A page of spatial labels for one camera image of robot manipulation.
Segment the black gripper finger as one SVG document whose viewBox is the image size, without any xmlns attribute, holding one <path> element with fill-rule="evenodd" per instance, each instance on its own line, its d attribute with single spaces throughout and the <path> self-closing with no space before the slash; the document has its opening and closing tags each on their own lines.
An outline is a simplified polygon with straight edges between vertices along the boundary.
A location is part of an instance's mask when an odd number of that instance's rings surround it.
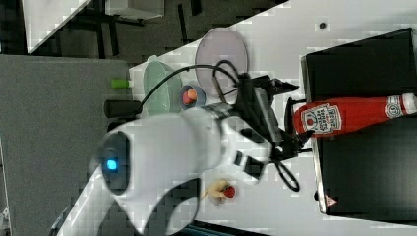
<svg viewBox="0 0 417 236">
<path fill-rule="evenodd" d="M 287 148 L 302 148 L 304 144 L 313 136 L 314 131 L 309 130 L 301 134 L 284 135 L 283 145 Z"/>
<path fill-rule="evenodd" d="M 275 93 L 287 93 L 297 90 L 299 87 L 288 82 L 283 82 L 280 79 L 272 79 L 273 90 Z"/>
</svg>

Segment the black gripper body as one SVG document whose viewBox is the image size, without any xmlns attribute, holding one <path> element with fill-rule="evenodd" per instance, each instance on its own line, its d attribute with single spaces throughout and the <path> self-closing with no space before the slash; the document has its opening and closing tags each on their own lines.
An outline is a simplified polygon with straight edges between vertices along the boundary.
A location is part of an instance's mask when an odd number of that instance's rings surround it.
<svg viewBox="0 0 417 236">
<path fill-rule="evenodd" d="M 274 97 L 283 93 L 275 93 L 269 76 L 251 79 L 248 74 L 240 74 L 237 78 L 236 110 L 255 131 L 272 144 L 272 153 L 284 160 L 296 157 L 305 152 L 304 147 L 285 147 L 284 135 L 301 134 L 295 131 L 291 120 L 293 105 L 298 100 L 289 98 L 284 110 L 284 130 L 279 128 L 277 118 L 272 109 Z"/>
</svg>

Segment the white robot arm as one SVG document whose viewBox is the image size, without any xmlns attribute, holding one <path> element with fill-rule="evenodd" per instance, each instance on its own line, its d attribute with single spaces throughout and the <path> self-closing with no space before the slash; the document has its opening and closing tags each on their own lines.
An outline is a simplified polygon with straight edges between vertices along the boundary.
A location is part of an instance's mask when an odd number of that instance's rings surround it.
<svg viewBox="0 0 417 236">
<path fill-rule="evenodd" d="M 283 160 L 304 151 L 310 132 L 278 125 L 278 94 L 297 88 L 279 79 L 242 74 L 236 100 L 137 119 L 101 140 L 89 180 L 48 236 L 97 236 L 112 205 L 121 207 L 139 236 L 173 236 L 196 218 L 202 175 L 223 170 L 249 185 L 272 164 L 285 185 L 300 186 Z"/>
</svg>

